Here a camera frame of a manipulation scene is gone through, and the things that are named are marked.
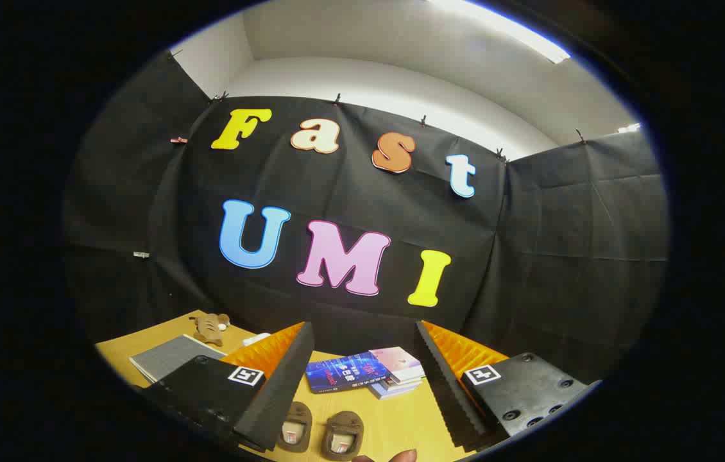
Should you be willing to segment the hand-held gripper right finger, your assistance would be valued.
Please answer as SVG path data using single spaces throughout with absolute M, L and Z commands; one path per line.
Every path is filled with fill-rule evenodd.
M 463 449 L 515 438 L 596 387 L 538 354 L 506 356 L 429 321 L 416 322 L 415 350 L 452 442 Z

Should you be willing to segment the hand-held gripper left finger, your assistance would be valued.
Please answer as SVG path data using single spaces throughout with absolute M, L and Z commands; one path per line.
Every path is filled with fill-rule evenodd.
M 222 359 L 193 355 L 141 394 L 225 449 L 273 450 L 313 348 L 300 322 Z

